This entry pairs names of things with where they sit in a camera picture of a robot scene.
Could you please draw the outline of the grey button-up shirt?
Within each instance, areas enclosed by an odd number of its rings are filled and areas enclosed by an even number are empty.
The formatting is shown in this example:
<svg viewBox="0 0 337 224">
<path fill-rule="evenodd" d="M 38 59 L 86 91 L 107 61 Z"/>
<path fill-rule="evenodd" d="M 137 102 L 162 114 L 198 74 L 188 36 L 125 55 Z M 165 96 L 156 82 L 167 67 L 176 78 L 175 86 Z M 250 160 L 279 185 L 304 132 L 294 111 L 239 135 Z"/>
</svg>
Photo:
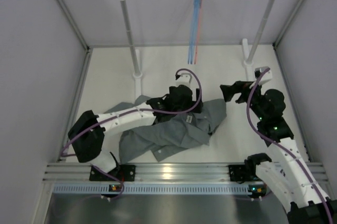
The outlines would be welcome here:
<svg viewBox="0 0 337 224">
<path fill-rule="evenodd" d="M 176 115 L 166 122 L 124 131 L 119 141 L 120 162 L 125 164 L 151 151 L 155 159 L 164 159 L 202 145 L 227 117 L 224 99 L 205 101 L 200 113 Z"/>
</svg>

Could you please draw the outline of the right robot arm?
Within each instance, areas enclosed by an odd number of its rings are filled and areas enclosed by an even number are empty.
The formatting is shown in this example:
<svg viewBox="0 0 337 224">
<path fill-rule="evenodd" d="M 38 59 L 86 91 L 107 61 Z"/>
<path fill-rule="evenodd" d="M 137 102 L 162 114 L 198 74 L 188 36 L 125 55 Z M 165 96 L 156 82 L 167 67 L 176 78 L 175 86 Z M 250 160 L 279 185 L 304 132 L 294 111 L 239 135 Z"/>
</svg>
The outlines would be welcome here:
<svg viewBox="0 0 337 224">
<path fill-rule="evenodd" d="M 294 134 L 283 118 L 284 95 L 276 89 L 261 92 L 254 82 L 221 85 L 226 102 L 239 94 L 259 122 L 253 130 L 265 141 L 267 152 L 248 156 L 249 173 L 263 181 L 282 204 L 289 223 L 336 223 L 336 200 L 322 189 L 302 158 Z"/>
</svg>

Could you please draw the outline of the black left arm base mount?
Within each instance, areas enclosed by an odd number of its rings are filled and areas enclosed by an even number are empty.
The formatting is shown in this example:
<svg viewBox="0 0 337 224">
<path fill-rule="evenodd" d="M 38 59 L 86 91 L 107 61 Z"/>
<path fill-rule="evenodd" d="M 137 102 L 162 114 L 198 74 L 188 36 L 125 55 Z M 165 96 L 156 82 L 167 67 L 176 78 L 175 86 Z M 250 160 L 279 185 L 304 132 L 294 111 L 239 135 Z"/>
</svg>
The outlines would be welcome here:
<svg viewBox="0 0 337 224">
<path fill-rule="evenodd" d="M 108 172 L 108 174 L 122 182 L 133 182 L 135 180 L 136 166 L 120 165 L 118 168 Z M 102 174 L 100 171 L 92 167 L 89 181 L 114 181 L 114 179 Z"/>
</svg>

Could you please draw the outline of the pink wire hanger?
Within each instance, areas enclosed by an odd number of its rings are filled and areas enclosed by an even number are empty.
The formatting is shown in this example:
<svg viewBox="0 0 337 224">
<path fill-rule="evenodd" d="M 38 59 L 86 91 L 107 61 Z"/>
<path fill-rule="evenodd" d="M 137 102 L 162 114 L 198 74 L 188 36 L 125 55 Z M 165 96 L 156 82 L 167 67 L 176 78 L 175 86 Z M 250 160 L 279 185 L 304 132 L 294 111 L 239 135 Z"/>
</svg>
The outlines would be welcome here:
<svg viewBox="0 0 337 224">
<path fill-rule="evenodd" d="M 197 54 L 198 54 L 197 47 L 200 39 L 202 1 L 203 0 L 196 0 L 196 24 L 195 24 L 194 43 L 193 43 L 193 64 L 197 63 Z"/>
</svg>

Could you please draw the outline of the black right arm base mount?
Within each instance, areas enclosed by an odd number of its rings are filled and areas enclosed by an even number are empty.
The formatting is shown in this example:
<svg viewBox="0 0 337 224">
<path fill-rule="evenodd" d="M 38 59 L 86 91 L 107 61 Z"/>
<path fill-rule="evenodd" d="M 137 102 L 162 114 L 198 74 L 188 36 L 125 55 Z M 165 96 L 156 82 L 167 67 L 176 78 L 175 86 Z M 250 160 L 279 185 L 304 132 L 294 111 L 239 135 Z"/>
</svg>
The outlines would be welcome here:
<svg viewBox="0 0 337 224">
<path fill-rule="evenodd" d="M 245 165 L 229 165 L 228 169 L 231 182 L 242 184 L 250 180 L 250 174 Z"/>
</svg>

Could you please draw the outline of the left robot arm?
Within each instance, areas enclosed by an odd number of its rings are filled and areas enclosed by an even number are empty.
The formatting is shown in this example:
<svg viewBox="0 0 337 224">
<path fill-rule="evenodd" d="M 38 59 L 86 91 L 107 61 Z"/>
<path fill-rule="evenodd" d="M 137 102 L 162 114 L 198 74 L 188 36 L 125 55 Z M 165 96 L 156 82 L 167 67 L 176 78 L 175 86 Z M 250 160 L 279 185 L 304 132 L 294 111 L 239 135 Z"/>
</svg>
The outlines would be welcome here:
<svg viewBox="0 0 337 224">
<path fill-rule="evenodd" d="M 85 111 L 68 132 L 68 138 L 78 162 L 109 173 L 118 170 L 119 164 L 111 152 L 103 150 L 108 134 L 161 124 L 188 112 L 200 113 L 201 103 L 200 87 L 192 91 L 185 85 L 171 86 L 163 97 L 151 98 L 132 108 L 105 114 Z"/>
</svg>

